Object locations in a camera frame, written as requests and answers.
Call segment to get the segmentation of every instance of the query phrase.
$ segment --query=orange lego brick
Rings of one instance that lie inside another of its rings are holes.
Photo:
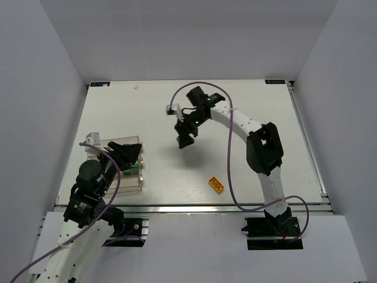
[[[212,187],[217,193],[221,193],[221,192],[224,190],[224,186],[223,186],[223,184],[221,184],[220,181],[217,180],[215,177],[211,178],[211,179],[208,181],[208,184],[210,184],[211,187]]]

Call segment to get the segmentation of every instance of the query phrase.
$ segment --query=white wall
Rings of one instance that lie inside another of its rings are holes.
[[[331,203],[377,282],[377,2],[340,0],[296,94]]]
[[[2,1],[0,27],[0,281],[9,282],[54,207],[85,87],[38,0]]]
[[[41,0],[91,80],[294,80],[337,0]]]

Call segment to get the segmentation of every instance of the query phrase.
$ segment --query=white tabletop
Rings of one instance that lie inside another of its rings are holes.
[[[90,87],[69,162],[61,183],[58,205],[69,201],[70,189],[78,168],[87,154],[78,144],[90,132],[102,140],[139,136],[143,142],[143,189],[119,194],[118,205],[195,205],[233,203],[226,174],[228,129],[214,121],[199,127],[195,143],[182,150],[176,142],[176,118],[166,116],[165,108],[173,93],[189,81],[116,81],[108,87]],[[264,80],[212,80],[231,95],[242,113],[261,123],[274,123],[285,155],[282,182],[285,195],[299,195],[307,202],[319,203],[320,188],[292,106],[287,86],[267,85]],[[186,94],[175,100],[190,107]],[[207,85],[208,95],[218,92]],[[209,185],[213,176],[225,187],[218,195]],[[246,145],[234,135],[232,179],[241,203],[263,203],[257,175],[246,162]]]

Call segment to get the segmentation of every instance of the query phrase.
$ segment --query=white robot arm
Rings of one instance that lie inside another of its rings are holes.
[[[233,109],[233,123],[230,124],[228,102],[218,93],[211,96],[204,94],[200,87],[193,88],[187,98],[195,108],[192,112],[184,113],[184,108],[178,104],[168,105],[166,113],[177,116],[177,124],[174,126],[178,132],[179,148],[184,148],[194,143],[194,137],[198,135],[198,127],[206,120],[214,120],[227,128],[232,127],[246,143],[246,160],[250,168],[259,177],[262,186],[264,202],[268,204],[277,201],[265,208],[264,214],[268,220],[272,233],[264,235],[280,235],[281,228],[291,220],[292,213],[285,201],[280,167],[282,165],[283,148],[280,142],[277,128],[273,123],[261,124],[256,122],[236,109]]]
[[[226,101],[216,103],[216,106],[210,109],[211,119],[221,123],[229,128],[230,111]],[[248,118],[238,110],[233,110],[233,132],[238,135],[246,144],[250,133],[257,133],[263,128],[262,124]],[[280,166],[276,166],[271,170],[270,174],[257,173],[262,186],[264,203],[270,203],[277,199],[284,199],[284,191],[282,180],[280,178]],[[266,212],[271,216],[277,217],[282,215],[288,208],[287,202],[281,201],[275,205],[268,206]]]
[[[100,148],[99,134],[90,133],[85,143]],[[141,144],[120,145],[111,141],[106,149],[107,155],[124,171],[137,161]],[[64,212],[58,240],[61,249],[51,255],[37,283],[82,282],[91,261],[105,241],[114,232],[116,235],[124,233],[127,226],[123,211],[113,206],[108,206],[105,210],[102,199],[118,171],[112,161],[98,150],[89,147],[89,150],[85,151],[97,156],[98,160],[87,160],[80,166],[76,184],[71,189],[70,201]],[[70,241],[79,233],[83,234]]]

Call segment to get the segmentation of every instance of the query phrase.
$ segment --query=cable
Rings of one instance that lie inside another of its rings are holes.
[[[93,219],[93,221],[88,225],[86,226],[83,230],[81,230],[80,233],[77,233],[75,236],[73,236],[72,238],[70,238],[69,240],[67,240],[66,242],[64,242],[62,244],[62,246],[65,246],[65,245],[69,245],[71,242],[73,242],[74,240],[76,240],[78,237],[80,237],[82,234],[84,234],[87,230],[89,230],[95,223],[96,221],[100,220],[102,215],[105,214],[106,210],[111,206],[111,203],[113,202],[113,200],[115,199],[115,196],[117,195],[118,193],[118,190],[119,190],[119,186],[120,186],[120,179],[121,179],[121,175],[120,175],[120,170],[119,170],[119,167],[117,165],[117,163],[115,162],[115,160],[105,151],[99,149],[97,146],[93,146],[91,144],[87,144],[87,143],[80,143],[79,144],[80,146],[86,146],[86,147],[90,147],[92,149],[95,149],[95,150],[98,150],[99,152],[101,152],[104,156],[106,156],[115,166],[115,168],[117,169],[117,174],[118,174],[118,183],[117,183],[117,186],[115,188],[115,191],[114,191],[114,194],[112,195],[111,199],[109,200],[109,202],[105,205],[104,209],[102,210],[102,212],[95,218]],[[43,256],[41,256],[40,258],[37,258],[35,261],[31,262],[29,265],[27,265],[25,268],[23,268],[21,271],[19,271],[13,278],[12,280],[10,281],[10,283],[14,283],[17,278],[23,274],[26,270],[28,270],[30,267],[32,267],[33,265],[37,264],[39,261],[45,259],[46,257],[60,251],[62,249],[61,246],[58,246],[52,250],[50,250],[49,252],[47,252],[46,254],[44,254]]]
[[[121,233],[122,233],[122,231],[125,229],[125,224],[123,224],[123,228],[122,228],[122,230],[118,233],[118,234],[116,234],[116,235],[114,235],[114,236],[119,236]]]
[[[132,232],[132,230],[129,231],[129,232],[127,232],[127,233],[124,234],[123,236],[120,236],[120,237],[117,237],[117,238],[114,239],[114,240],[108,241],[108,242],[105,243],[103,246],[109,246],[109,245],[111,245],[112,243],[118,242],[119,240],[122,240],[122,239],[131,239],[131,238],[135,238],[135,239],[141,241],[142,243],[145,243],[145,240],[141,239],[139,236],[130,235],[131,232]]]
[[[283,241],[287,238],[287,236],[288,236],[288,230],[285,232],[285,235],[284,235],[283,239],[276,240],[276,242],[277,242],[277,243],[279,243],[279,242],[283,242]]]
[[[182,114],[183,114],[183,110],[197,110],[197,108],[187,108],[187,107],[182,108],[182,109],[181,109]]]
[[[171,98],[171,101],[170,101],[170,108],[171,108],[171,105],[173,104],[174,98],[177,96],[178,92],[181,91],[182,89],[184,89],[185,87],[188,87],[188,86],[193,85],[193,84],[210,85],[210,86],[212,86],[212,87],[217,88],[218,90],[220,90],[228,98],[228,101],[229,101],[229,110],[230,110],[230,120],[229,120],[228,147],[227,147],[227,175],[228,175],[229,191],[230,191],[230,195],[232,196],[234,204],[240,210],[242,210],[242,211],[245,211],[245,212],[255,212],[257,210],[261,210],[263,208],[266,208],[266,207],[268,207],[270,205],[274,205],[277,202],[283,201],[284,199],[276,199],[276,200],[274,200],[272,202],[269,202],[269,203],[267,203],[265,205],[262,205],[262,206],[259,206],[258,208],[253,208],[253,209],[246,209],[246,208],[243,208],[242,206],[240,206],[240,204],[237,202],[236,197],[234,195],[233,186],[232,186],[232,177],[230,175],[230,149],[232,147],[232,134],[233,134],[233,102],[232,102],[232,99],[230,98],[230,95],[224,89],[222,89],[221,87],[219,87],[218,85],[215,85],[215,84],[212,84],[212,83],[208,83],[206,81],[193,81],[191,83],[188,83],[188,84],[185,84],[185,85],[181,86],[173,94],[173,97]],[[295,238],[293,238],[293,239],[291,239],[291,240],[289,240],[287,242],[292,242],[292,241],[295,241],[295,240],[299,239],[305,233],[306,228],[307,228],[307,226],[309,224],[309,207],[307,206],[307,203],[305,202],[305,200],[303,198],[301,198],[300,196],[296,196],[296,195],[287,196],[285,199],[293,199],[293,198],[301,200],[302,203],[305,205],[305,208],[306,208],[306,222],[305,222],[305,226],[302,229],[301,233],[298,234],[298,236],[296,236]]]

